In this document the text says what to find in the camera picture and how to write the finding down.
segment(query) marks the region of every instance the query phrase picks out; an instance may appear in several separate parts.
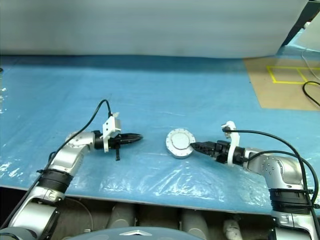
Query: blue tabletop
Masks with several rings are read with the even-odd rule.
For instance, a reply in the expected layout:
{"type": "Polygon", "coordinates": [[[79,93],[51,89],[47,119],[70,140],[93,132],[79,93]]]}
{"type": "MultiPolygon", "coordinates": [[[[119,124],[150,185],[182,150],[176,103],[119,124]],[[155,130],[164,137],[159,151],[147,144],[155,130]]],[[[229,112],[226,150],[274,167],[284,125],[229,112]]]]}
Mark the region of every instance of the blue tabletop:
{"type": "MultiPolygon", "coordinates": [[[[277,57],[300,58],[282,48],[277,57]]],[[[306,52],[310,60],[319,53],[306,52]]],[[[185,128],[197,141],[225,140],[221,124],[270,132],[292,143],[320,173],[319,111],[261,108],[241,59],[160,56],[3,56],[0,184],[26,189],[66,136],[79,130],[101,99],[120,112],[122,132],[144,139],[84,159],[68,195],[193,209],[271,211],[261,176],[193,153],[175,159],[166,135],[185,128]]],[[[102,108],[88,130],[101,130],[102,108]]],[[[288,150],[242,134],[241,147],[288,150]]],[[[310,187],[313,186],[308,173],[310,187]]]]}

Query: black cable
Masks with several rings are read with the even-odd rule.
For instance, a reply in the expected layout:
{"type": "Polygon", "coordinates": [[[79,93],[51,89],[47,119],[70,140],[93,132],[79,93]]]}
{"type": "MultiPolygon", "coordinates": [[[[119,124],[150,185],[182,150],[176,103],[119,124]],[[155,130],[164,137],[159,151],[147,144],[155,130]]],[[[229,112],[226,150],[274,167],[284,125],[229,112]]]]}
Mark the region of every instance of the black cable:
{"type": "MultiPolygon", "coordinates": [[[[52,163],[53,159],[55,158],[55,156],[57,155],[57,153],[65,146],[67,145],[75,136],[77,136],[78,134],[80,134],[83,130],[85,130],[91,123],[92,121],[95,119],[100,107],[102,106],[103,103],[106,103],[107,108],[108,108],[108,116],[112,116],[112,112],[111,112],[111,108],[109,105],[108,100],[103,99],[98,106],[96,107],[92,117],[90,118],[90,120],[86,123],[86,125],[84,125],[83,128],[81,128],[79,131],[77,131],[76,133],[72,134],[68,140],[66,140],[52,155],[50,154],[50,159],[48,161],[48,163],[46,164],[45,168],[43,169],[43,171],[47,170],[48,167],[50,166],[50,164],[52,163]]],[[[36,184],[38,183],[38,181],[40,180],[41,176],[43,175],[43,171],[40,173],[40,175],[35,179],[35,181],[33,182],[33,184],[29,187],[29,189],[26,191],[26,193],[23,195],[23,197],[21,198],[21,200],[18,202],[18,204],[14,207],[14,209],[12,210],[12,212],[9,214],[9,216],[5,219],[5,221],[3,222],[3,224],[1,225],[0,229],[3,229],[5,226],[8,225],[10,219],[14,216],[14,214],[16,213],[16,211],[20,208],[20,206],[22,205],[22,203],[26,200],[27,196],[30,194],[31,190],[36,186],[36,184]]]]}
{"type": "Polygon", "coordinates": [[[16,235],[14,235],[13,233],[10,233],[10,232],[0,232],[0,236],[8,236],[8,237],[11,237],[15,240],[20,240],[16,235]]]}
{"type": "Polygon", "coordinates": [[[320,107],[320,103],[307,93],[306,85],[308,85],[308,84],[318,84],[320,86],[320,83],[317,81],[306,81],[302,85],[302,91],[303,91],[304,95],[306,95],[309,99],[311,99],[315,104],[317,104],[320,107]]]}
{"type": "Polygon", "coordinates": [[[48,157],[48,162],[52,159],[53,154],[55,154],[55,151],[50,152],[49,157],[48,157]]]}
{"type": "MultiPolygon", "coordinates": [[[[298,151],[289,142],[287,142],[286,140],[284,140],[284,139],[282,139],[282,138],[280,138],[278,136],[275,136],[275,135],[272,135],[270,133],[266,133],[266,132],[263,132],[263,131],[230,130],[230,129],[226,128],[226,127],[223,128],[222,131],[225,132],[225,133],[247,133],[247,134],[264,135],[264,136],[276,139],[276,140],[284,143],[285,145],[287,145],[294,152],[295,157],[299,161],[299,164],[300,164],[300,167],[301,167],[301,172],[302,172],[303,189],[308,191],[308,183],[307,183],[307,176],[306,176],[306,169],[305,169],[305,166],[304,166],[304,162],[302,161],[302,158],[301,158],[300,154],[298,153],[298,151]]],[[[312,206],[313,204],[311,202],[309,194],[306,194],[305,197],[306,197],[306,200],[308,202],[308,205],[312,206]]],[[[313,207],[311,208],[311,214],[312,214],[312,218],[313,218],[313,222],[314,222],[314,226],[315,226],[315,230],[316,230],[316,235],[317,235],[318,239],[320,240],[320,225],[319,225],[319,222],[318,222],[318,219],[317,219],[317,216],[316,216],[316,213],[315,213],[315,210],[314,210],[313,207]]]]}
{"type": "MultiPolygon", "coordinates": [[[[294,154],[291,153],[291,152],[278,151],[278,150],[270,150],[270,151],[260,151],[260,152],[258,152],[258,153],[256,153],[256,154],[252,155],[251,157],[249,157],[249,158],[247,159],[247,161],[250,162],[251,160],[253,160],[253,159],[255,159],[256,157],[258,157],[258,156],[260,156],[260,155],[263,155],[263,154],[285,154],[285,155],[290,155],[290,156],[292,156],[292,157],[296,157],[296,155],[294,155],[294,154]]],[[[302,159],[303,163],[304,163],[305,165],[307,165],[307,167],[310,169],[310,172],[311,172],[312,177],[313,177],[313,180],[314,180],[314,190],[313,190],[314,193],[313,193],[312,198],[311,198],[311,202],[314,204],[315,201],[316,201],[316,198],[317,198],[317,196],[318,196],[318,193],[319,193],[319,180],[318,180],[318,177],[317,177],[317,173],[316,173],[316,171],[314,170],[314,168],[311,166],[311,164],[310,164],[307,160],[305,160],[305,159],[303,159],[303,158],[301,158],[301,159],[302,159]]]]}

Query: metal cylinder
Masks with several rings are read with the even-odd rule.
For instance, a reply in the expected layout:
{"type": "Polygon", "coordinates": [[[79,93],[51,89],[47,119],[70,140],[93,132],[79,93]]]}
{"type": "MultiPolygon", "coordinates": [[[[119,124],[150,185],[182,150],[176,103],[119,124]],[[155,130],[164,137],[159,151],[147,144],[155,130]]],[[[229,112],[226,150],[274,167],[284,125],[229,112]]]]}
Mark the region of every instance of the metal cylinder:
{"type": "Polygon", "coordinates": [[[209,230],[201,211],[183,209],[181,213],[181,230],[198,238],[209,240],[209,230]]]}
{"type": "Polygon", "coordinates": [[[118,202],[112,209],[107,229],[133,227],[136,221],[135,205],[118,202]]]}
{"type": "Polygon", "coordinates": [[[11,220],[9,226],[31,230],[36,234],[36,238],[39,239],[43,235],[53,233],[59,215],[60,213],[54,206],[29,202],[18,215],[11,220]]]}

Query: metal disc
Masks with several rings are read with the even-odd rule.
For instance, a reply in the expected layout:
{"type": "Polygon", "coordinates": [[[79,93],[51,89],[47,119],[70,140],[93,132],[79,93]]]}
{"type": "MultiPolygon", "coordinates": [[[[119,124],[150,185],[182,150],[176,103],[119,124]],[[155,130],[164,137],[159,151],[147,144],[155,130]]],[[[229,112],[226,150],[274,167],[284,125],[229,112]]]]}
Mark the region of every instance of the metal disc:
{"type": "Polygon", "coordinates": [[[195,136],[183,128],[172,130],[165,139],[165,145],[169,153],[178,159],[188,157],[193,152],[193,148],[190,144],[195,142],[195,136]]]}

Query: floor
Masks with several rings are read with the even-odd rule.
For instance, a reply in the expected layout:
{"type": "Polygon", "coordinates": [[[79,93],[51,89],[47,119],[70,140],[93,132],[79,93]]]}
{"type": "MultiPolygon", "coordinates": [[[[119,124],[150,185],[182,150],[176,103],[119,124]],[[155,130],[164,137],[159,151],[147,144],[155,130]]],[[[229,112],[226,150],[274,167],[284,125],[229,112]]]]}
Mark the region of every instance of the floor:
{"type": "MultiPolygon", "coordinates": [[[[115,202],[79,198],[77,200],[91,212],[94,230],[104,229],[115,202]]],[[[76,236],[91,228],[90,217],[78,202],[67,198],[61,204],[60,209],[61,216],[52,240],[76,236]]],[[[144,227],[178,229],[179,212],[179,208],[139,204],[136,205],[137,224],[144,227]]],[[[202,213],[209,228],[210,240],[226,240],[223,233],[223,222],[234,218],[234,214],[218,211],[203,211],[202,213]]],[[[272,228],[272,219],[269,215],[237,214],[236,217],[239,219],[244,240],[268,239],[268,231],[272,228]]]]}

